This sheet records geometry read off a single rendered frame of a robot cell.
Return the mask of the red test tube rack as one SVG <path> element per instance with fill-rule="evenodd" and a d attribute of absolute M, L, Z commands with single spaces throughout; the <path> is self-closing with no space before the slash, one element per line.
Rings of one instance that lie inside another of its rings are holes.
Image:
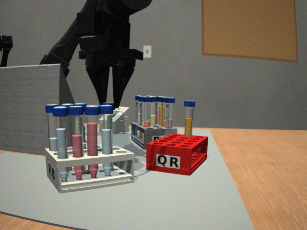
<path fill-rule="evenodd" d="M 190 176 L 207 159 L 208 137 L 169 134 L 147 143 L 146 170 Z"/>

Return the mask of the white test tube rack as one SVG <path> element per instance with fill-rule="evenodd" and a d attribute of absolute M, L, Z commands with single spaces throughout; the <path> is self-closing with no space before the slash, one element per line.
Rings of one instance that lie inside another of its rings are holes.
<path fill-rule="evenodd" d="M 105 155 L 102 154 L 102 144 L 98 144 L 98 156 L 87 156 L 87 147 L 83 150 L 84 156 L 81 158 L 73 157 L 72 150 L 68 150 L 67 159 L 58 159 L 57 151 L 45 149 L 47 177 L 60 194 L 134 183 L 134 153 L 113 145 L 113 154 Z M 114 165 L 110 176 L 105 175 L 102 166 L 108 162 Z M 88 165 L 91 164 L 98 164 L 96 178 L 91 178 L 88 172 Z M 67 181 L 62 182 L 59 168 L 83 165 L 86 165 L 85 175 L 81 180 L 77 180 L 72 168 Z"/>

